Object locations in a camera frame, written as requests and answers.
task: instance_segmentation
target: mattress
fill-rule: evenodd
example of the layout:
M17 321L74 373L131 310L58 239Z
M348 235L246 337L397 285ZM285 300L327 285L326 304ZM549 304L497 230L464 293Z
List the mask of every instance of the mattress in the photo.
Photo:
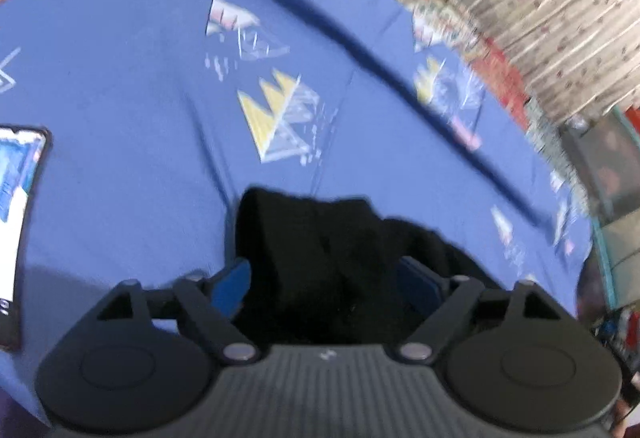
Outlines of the mattress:
M414 31L394 0L5 2L0 123L53 141L23 252L24 349L0 355L0 388L44 418L46 352L121 280L228 265L251 185L366 195L575 312L588 221L477 76Z

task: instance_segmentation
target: smartphone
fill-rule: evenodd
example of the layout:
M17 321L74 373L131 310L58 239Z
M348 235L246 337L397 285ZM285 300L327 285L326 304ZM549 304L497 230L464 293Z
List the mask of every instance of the smartphone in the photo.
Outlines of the smartphone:
M6 350L20 347L20 244L49 144L45 129L0 125L0 348Z

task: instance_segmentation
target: black round disc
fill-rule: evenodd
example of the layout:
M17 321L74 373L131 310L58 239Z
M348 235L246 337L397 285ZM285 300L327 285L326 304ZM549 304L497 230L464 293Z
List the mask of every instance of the black round disc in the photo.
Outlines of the black round disc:
M67 336L43 361L36 392L50 416L89 432L131 433L175 420L204 394L211 368L193 342L125 320Z
M474 413L523 432L570 432L602 415L620 392L620 369L575 322L520 320L457 345L450 388Z

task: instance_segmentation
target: ribbed gray surface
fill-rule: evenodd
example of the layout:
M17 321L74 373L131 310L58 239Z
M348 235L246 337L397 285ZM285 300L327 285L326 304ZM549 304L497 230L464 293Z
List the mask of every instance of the ribbed gray surface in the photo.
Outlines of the ribbed gray surface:
M84 435L55 430L49 438ZM459 408L429 368L390 360L380 346L275 347L229 368L181 420L134 438L506 438ZM607 438L598 426L563 435Z

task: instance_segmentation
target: bed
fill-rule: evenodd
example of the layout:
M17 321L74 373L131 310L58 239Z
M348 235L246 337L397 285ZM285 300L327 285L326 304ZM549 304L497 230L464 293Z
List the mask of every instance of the bed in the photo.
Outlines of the bed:
M575 313L590 221L423 27L395 0L5 2L0 123L53 143L22 253L24 348L0 355L0 388L44 418L33 376L65 331L121 280L228 265L256 184L365 195Z

